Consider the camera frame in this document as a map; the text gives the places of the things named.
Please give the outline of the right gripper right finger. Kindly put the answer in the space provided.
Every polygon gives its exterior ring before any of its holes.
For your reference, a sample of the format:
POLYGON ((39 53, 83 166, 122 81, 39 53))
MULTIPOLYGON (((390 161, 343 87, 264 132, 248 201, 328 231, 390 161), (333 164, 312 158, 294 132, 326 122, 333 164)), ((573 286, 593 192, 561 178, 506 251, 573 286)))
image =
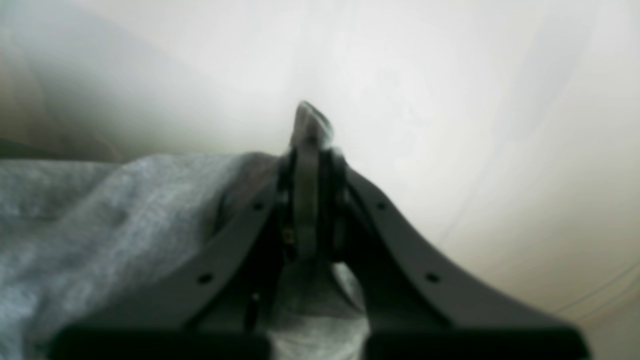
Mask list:
POLYGON ((336 149, 320 153, 329 251, 361 286, 365 360, 589 360, 571 323, 535 310, 428 243, 336 149))

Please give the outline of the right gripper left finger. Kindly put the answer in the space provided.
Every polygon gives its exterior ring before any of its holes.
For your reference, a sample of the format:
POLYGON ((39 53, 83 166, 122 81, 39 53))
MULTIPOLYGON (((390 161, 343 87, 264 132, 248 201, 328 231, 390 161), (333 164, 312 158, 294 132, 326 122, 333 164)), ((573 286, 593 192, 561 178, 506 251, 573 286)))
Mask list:
POLYGON ((198 255, 55 337, 52 360, 271 360, 296 152, 198 255))

